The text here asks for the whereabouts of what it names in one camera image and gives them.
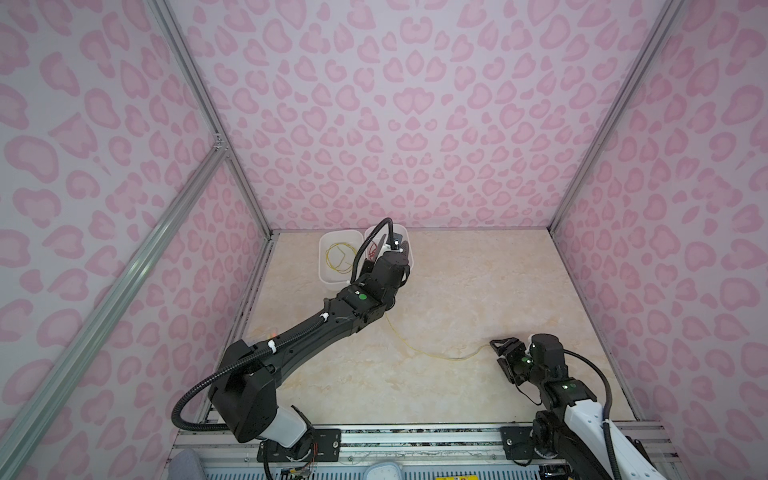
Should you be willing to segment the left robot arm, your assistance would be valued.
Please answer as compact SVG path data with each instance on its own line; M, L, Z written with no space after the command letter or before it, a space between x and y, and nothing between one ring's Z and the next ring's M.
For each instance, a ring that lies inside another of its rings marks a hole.
M381 319L410 273L405 244L386 217L363 240L346 286L291 329L253 345L231 344L217 370L174 405L173 425L188 432L228 431L240 443L305 448L312 425L296 408L279 405L278 388L324 349Z

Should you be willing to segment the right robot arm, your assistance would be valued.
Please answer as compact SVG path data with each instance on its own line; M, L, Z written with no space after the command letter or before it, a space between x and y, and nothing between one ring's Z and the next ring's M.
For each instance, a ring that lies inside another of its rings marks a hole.
M505 378L520 389L533 385L538 411L527 434L501 429L505 456L528 467L536 459L562 459L575 479L661 479L642 444L630 439L610 419L613 395L606 375L591 360L566 349L552 334L495 339L490 347ZM605 401L569 373L570 356L590 367L601 380Z

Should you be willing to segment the white plastic tray right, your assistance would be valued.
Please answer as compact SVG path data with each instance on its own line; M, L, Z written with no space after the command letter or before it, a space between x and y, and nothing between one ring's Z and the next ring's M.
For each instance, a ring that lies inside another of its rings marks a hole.
M372 234L374 228L370 227L368 230L365 231L365 238L371 237L371 241L368 245L368 247L365 250L365 253L363 254L364 260L370 260L375 261L378 257L380 257L384 252L389 251L389 229L387 226L384 226L380 231L378 231L375 235ZM394 224L393 225L393 234L395 242L398 240L406 240L409 242L410 248L409 252L407 254L408 263L411 268L414 267L415 261L413 257L413 250L412 250L412 244L410 242L410 236L407 228L404 225L401 224Z

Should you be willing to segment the white plastic tray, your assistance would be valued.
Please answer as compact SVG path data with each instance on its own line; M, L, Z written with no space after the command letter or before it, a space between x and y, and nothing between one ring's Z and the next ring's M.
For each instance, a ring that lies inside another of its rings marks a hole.
M384 252L389 251L389 229L387 226L384 226L380 231L378 231L375 235L372 234L374 228L370 227L368 230L365 231L365 238L371 237L371 241L368 245L368 247L365 250L365 253L363 254L364 260L370 260L375 261L378 257L380 257ZM411 268L414 267L415 261L413 257L413 250L412 250L412 244L410 242L410 236L407 228L404 225L401 224L394 224L393 225L393 234L395 242L398 240L406 240L409 242L410 248L409 252L407 254L408 263Z
M318 244L318 277L333 294L349 284L353 260L363 242L358 230L325 233Z

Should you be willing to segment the white plastic tray left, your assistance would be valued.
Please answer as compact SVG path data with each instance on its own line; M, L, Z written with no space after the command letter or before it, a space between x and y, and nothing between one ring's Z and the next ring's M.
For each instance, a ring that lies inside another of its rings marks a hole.
M318 277L333 294L349 284L353 260L363 242L358 230L325 233L318 244Z

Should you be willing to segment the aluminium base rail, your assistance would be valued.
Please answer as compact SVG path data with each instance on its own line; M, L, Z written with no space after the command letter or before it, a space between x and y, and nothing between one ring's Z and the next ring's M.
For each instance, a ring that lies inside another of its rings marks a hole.
M320 465L364 466L376 461L402 465L533 465L564 460L533 450L532 424L407 423L349 424L315 427ZM264 449L258 440L239 443L229 432L179 433L169 458L195 452L205 467L260 467Z

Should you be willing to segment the aluminium frame right post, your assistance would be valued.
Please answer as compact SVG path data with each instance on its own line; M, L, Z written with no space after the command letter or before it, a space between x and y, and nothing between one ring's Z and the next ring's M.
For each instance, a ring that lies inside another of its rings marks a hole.
M654 61L660 55L665 42L671 35L676 23L686 8L687 1L667 0L657 16L652 28L639 49L636 58L622 81L618 93L607 110L607 114L597 129L596 135L569 183L563 199L558 206L552 221L547 227L551 237L554 237L565 221L566 214L576 200L585 184L590 171L599 160L602 151L619 125L622 116L629 108L636 92L641 86Z

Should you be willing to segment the aluminium frame post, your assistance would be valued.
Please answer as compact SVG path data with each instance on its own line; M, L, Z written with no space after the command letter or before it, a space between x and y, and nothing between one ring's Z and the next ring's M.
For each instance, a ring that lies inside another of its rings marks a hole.
M184 32L177 21L172 5L165 0L149 0L146 2L155 17L156 23L165 36L171 55L176 60L181 72L189 85L200 111L208 123L211 132L217 140L217 144L224 151L223 155L228 167L235 177L236 184L245 197L245 203L257 222L261 233L266 239L270 239L273 231L270 229L266 216L258 203L255 191L250 184L245 169L236 153L230 136L228 135L219 112L213 101L213 97L207 88L201 71L196 64L194 55L186 40Z
M676 23L686 8L687 1L667 0L657 16L652 28L639 49L636 58L622 81L618 93L607 110L607 114L597 129L596 135L569 183L563 199L558 206L552 221L547 227L551 237L554 237L565 221L566 214L576 200L585 184L590 171L599 160L602 151L619 125L622 116L629 108L636 92L641 86L654 61L660 55L665 42L671 35Z

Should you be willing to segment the aluminium frame left post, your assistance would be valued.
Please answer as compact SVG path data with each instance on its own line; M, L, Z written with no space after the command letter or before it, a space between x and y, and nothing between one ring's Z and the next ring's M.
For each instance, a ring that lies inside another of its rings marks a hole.
M219 112L213 101L213 97L207 88L201 71L196 64L194 55L186 40L184 32L177 21L172 5L165 0L149 0L146 2L155 17L156 23L165 36L171 55L176 60L181 72L189 85L200 111L208 123L211 132L217 140L217 144L224 151L223 155L228 167L235 177L236 184L245 197L245 203L257 222L261 233L266 239L270 239L273 231L270 229L266 216L258 203L255 191L250 184L245 169L236 153L230 136L228 135Z

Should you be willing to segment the aluminium frame diagonal bar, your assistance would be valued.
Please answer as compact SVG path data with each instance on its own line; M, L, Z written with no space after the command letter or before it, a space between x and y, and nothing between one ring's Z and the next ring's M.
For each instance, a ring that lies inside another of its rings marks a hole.
M1 441L3 479L21 473L228 155L211 149L21 409Z

